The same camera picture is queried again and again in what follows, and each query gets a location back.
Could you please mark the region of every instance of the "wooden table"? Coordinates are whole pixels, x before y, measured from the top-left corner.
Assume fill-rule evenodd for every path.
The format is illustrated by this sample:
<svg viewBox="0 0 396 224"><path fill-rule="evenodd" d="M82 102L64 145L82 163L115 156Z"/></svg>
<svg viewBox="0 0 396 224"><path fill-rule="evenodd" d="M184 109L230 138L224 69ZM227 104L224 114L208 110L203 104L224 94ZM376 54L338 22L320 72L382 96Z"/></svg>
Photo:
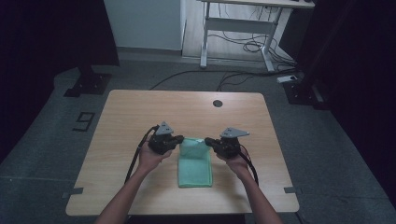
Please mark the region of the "wooden table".
<svg viewBox="0 0 396 224"><path fill-rule="evenodd" d="M206 68L207 61L207 37L208 31L228 31L239 33L251 33L268 35L265 44L261 50L262 57L264 58L265 65L269 72L274 72L271 56L269 55L269 48L274 37L276 27L279 22L282 9L284 7L290 8L313 8L313 2L306 3L304 0L291 1L291 0L198 0L206 2L205 14L205 27L204 27L204 42L201 49L201 62L200 66ZM209 17L210 3L223 3L223 4L237 4L237 5L253 5L263 7L278 7L276 16L273 21L246 21L225 18L211 18Z"/></svg>
<svg viewBox="0 0 396 224"><path fill-rule="evenodd" d="M220 100L222 107L213 102ZM112 91L96 127L75 188L69 216L99 215L122 187L144 133L166 121L175 135L219 138L227 127L250 132L240 137L256 167L260 188L277 212L296 212L292 187L276 133L259 93L203 91ZM177 147L142 184L129 214L241 214L251 209L244 187L224 161L210 151L212 188L177 186Z"/></svg>

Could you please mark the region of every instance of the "green cloth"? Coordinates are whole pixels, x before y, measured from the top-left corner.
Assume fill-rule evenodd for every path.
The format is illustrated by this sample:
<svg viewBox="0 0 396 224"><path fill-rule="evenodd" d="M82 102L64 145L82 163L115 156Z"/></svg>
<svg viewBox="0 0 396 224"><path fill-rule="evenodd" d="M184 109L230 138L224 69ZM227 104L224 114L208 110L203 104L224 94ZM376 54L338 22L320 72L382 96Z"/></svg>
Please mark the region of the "green cloth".
<svg viewBox="0 0 396 224"><path fill-rule="evenodd" d="M178 186L181 188L212 187L212 166L204 139L184 138L178 157Z"/></svg>

